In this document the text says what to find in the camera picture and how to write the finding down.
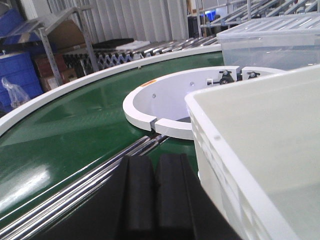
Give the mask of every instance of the plastic bag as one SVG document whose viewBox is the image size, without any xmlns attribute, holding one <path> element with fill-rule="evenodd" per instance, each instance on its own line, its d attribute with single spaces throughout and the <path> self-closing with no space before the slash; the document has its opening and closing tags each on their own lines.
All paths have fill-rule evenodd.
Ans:
<svg viewBox="0 0 320 240">
<path fill-rule="evenodd" d="M 6 77 L 1 79 L 2 86 L 8 91 L 11 100 L 11 107 L 16 109 L 17 107 L 25 104 L 30 100 L 29 95 L 19 85 L 11 84 Z"/>
</svg>

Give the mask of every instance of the orange warning label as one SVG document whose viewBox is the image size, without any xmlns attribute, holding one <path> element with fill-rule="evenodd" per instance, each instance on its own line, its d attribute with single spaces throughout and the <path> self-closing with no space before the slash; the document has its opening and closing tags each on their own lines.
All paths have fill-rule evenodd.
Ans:
<svg viewBox="0 0 320 240">
<path fill-rule="evenodd" d="M 153 80 L 150 80 L 150 81 L 147 81 L 146 83 L 140 85 L 140 87 L 145 87 L 145 86 L 148 86 L 150 84 L 153 84 L 157 81 L 157 79 L 153 79 Z"/>
</svg>

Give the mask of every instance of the transparent lid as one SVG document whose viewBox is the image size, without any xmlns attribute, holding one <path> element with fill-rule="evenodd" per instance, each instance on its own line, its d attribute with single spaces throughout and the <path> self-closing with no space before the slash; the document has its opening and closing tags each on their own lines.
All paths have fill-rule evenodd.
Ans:
<svg viewBox="0 0 320 240">
<path fill-rule="evenodd" d="M 292 14 L 253 19 L 218 33 L 217 38 L 294 34 L 320 34 L 320 14 Z"/>
</svg>

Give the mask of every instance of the roller conveyor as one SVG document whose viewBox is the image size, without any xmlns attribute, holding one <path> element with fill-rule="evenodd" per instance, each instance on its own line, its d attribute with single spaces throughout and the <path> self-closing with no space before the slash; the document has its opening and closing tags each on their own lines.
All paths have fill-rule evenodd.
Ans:
<svg viewBox="0 0 320 240">
<path fill-rule="evenodd" d="M 165 54 L 190 48 L 203 47 L 217 44 L 214 36 L 189 38 L 187 40 L 175 40 L 170 42 L 154 42 L 134 50 L 95 49 L 99 70 L 107 69 L 134 60 Z M 66 64 L 75 68 L 78 76 L 93 73 L 93 67 L 85 49 L 75 50 L 64 54 Z"/>
</svg>

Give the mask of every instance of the white curved frame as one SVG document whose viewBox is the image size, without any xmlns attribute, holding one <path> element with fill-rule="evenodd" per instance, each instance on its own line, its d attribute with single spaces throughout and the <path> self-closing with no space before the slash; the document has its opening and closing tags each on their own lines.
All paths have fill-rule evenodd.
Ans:
<svg viewBox="0 0 320 240">
<path fill-rule="evenodd" d="M 77 80 L 74 80 L 72 82 L 69 82 L 67 84 L 64 84 L 62 86 L 59 86 L 49 92 L 46 92 L 27 103 L 23 104 L 22 106 L 14 109 L 13 111 L 9 112 L 5 116 L 0 118 L 0 136 L 2 136 L 7 130 L 9 130 L 13 125 L 18 123 L 20 120 L 22 120 L 24 117 L 29 115 L 30 113 L 34 112 L 38 108 L 42 107 L 43 105 L 61 97 L 62 95 L 65 95 L 67 93 L 72 92 L 73 90 L 76 90 L 80 87 L 83 87 L 87 84 L 93 83 L 95 81 L 98 81 L 100 79 L 127 71 L 135 68 L 140 68 L 145 65 L 154 64 L 166 60 L 172 60 L 176 58 L 182 58 L 192 55 L 198 55 L 198 54 L 206 54 L 206 53 L 213 53 L 213 52 L 219 52 L 221 51 L 221 45 L 220 44 L 214 44 L 209 46 L 202 46 L 202 47 L 195 47 L 191 49 L 186 49 L 183 51 L 176 51 L 176 52 L 170 52 L 165 54 L 160 54 L 153 57 L 148 57 L 132 62 L 128 62 L 125 64 L 121 64 L 118 66 L 114 66 L 105 70 L 101 70 L 98 72 L 95 72 L 93 74 L 81 77 Z"/>
<path fill-rule="evenodd" d="M 169 137 L 193 140 L 191 123 L 178 121 L 189 117 L 184 97 L 193 91 L 219 86 L 219 80 L 223 76 L 221 72 L 224 70 L 231 71 L 231 77 L 237 81 L 239 66 L 212 66 L 175 72 L 146 82 L 124 99 L 122 106 L 125 117 L 140 129 L 155 130 Z M 268 67 L 244 67 L 243 80 L 249 78 L 250 72 L 263 77 L 286 71 Z M 169 105 L 174 105 L 174 109 L 170 109 Z"/>
</svg>

